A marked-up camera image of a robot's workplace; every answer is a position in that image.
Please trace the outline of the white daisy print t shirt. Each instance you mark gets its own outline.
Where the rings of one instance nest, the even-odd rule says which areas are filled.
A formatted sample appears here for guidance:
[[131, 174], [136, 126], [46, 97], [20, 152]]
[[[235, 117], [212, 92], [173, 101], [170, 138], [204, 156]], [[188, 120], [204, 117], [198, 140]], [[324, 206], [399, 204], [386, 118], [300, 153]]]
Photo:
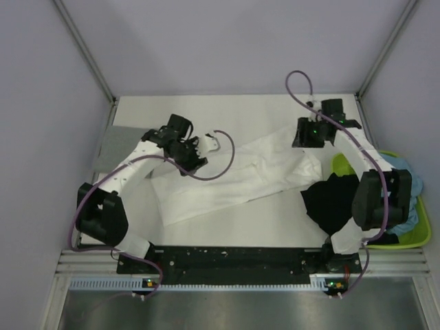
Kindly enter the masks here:
[[197, 171], [199, 179], [177, 171], [156, 169], [152, 185], [164, 226], [246, 203], [322, 179], [320, 160], [301, 148], [292, 148], [294, 128], [283, 127], [231, 151], [208, 158]]

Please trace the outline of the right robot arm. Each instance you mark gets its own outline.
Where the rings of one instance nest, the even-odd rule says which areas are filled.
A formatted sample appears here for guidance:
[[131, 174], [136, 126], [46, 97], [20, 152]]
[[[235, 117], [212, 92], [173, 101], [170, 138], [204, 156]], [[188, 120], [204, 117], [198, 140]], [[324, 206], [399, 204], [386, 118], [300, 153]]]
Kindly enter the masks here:
[[292, 146], [322, 148], [329, 142], [345, 157], [351, 175], [332, 173], [301, 192], [308, 217], [327, 234], [312, 272], [343, 272], [363, 245], [408, 219], [412, 176], [385, 160], [357, 120], [347, 119], [341, 99], [320, 103], [315, 118], [299, 118]]

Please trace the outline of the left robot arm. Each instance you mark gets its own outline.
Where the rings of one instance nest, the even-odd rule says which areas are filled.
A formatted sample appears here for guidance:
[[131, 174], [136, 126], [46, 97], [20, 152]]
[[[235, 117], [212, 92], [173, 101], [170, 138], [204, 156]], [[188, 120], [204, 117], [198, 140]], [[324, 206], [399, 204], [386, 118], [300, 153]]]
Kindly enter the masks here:
[[116, 168], [94, 185], [83, 184], [78, 190], [76, 229], [104, 246], [132, 257], [140, 272], [155, 267], [156, 257], [149, 252], [151, 243], [135, 233], [123, 199], [158, 166], [170, 161], [180, 175], [194, 175], [207, 164], [199, 152], [199, 138], [190, 120], [172, 114], [159, 129], [148, 130]]

